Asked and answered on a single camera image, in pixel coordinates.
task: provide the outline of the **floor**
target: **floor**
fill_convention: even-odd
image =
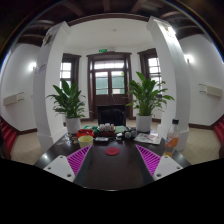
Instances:
[[[135,120],[127,120],[127,126],[135,127]],[[97,120],[93,122],[82,122],[82,127],[86,125],[97,125]],[[157,130],[159,123],[152,122],[152,129]],[[190,128],[186,147],[181,154],[191,163],[198,164],[219,159],[220,143],[212,130]],[[13,161],[33,165],[43,154],[37,133],[20,135],[17,137],[11,156]]]

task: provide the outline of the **table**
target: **table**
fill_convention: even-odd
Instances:
[[[64,137],[65,135],[51,146],[34,166],[43,169],[59,155],[68,156],[80,149],[79,144],[57,145]],[[90,189],[125,190],[143,187],[154,182],[135,145],[145,147],[160,156],[165,150],[164,139],[161,139],[160,145],[137,142],[133,139],[94,142],[73,183]],[[108,156],[105,153],[108,147],[119,148],[119,154]],[[184,168],[191,165],[177,151],[174,152],[173,159]]]

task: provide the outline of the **ceiling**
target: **ceiling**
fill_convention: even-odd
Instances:
[[[68,38],[68,46],[71,44],[75,46],[79,43],[79,48],[82,46],[87,49],[91,48],[91,45],[95,47],[105,45],[106,47],[109,43],[110,45],[116,44],[116,46],[119,44],[122,46],[136,45],[134,41],[139,44],[147,41],[145,35],[139,37],[138,31],[146,32],[143,30],[142,21],[147,22],[150,16],[168,21],[176,31],[177,39],[203,34],[203,31],[192,20],[162,0],[65,0],[39,16],[25,29],[18,43],[41,46],[47,30],[55,24],[66,21],[72,27],[74,35],[76,31],[81,30],[80,33],[76,33],[76,36]],[[105,18],[126,18],[126,20],[115,24],[115,20]]]
[[[65,48],[135,47],[152,43],[146,22],[132,19],[100,19],[71,27]]]

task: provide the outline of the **white wall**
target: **white wall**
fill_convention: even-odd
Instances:
[[[180,41],[184,54],[193,57],[188,64],[191,110],[190,123],[211,125],[224,114],[224,98],[199,93],[198,84],[224,89],[224,64],[212,43],[205,35],[194,35]]]
[[[36,128],[33,101],[33,70],[31,63],[36,62],[39,47],[29,44],[17,44],[2,74],[0,99],[1,115],[19,131]],[[24,100],[3,106],[3,98],[24,92]]]

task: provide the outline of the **paper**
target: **paper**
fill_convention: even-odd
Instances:
[[[161,137],[156,132],[151,132],[150,134],[139,133],[138,136],[134,139],[138,142],[145,142],[159,145],[161,141]]]

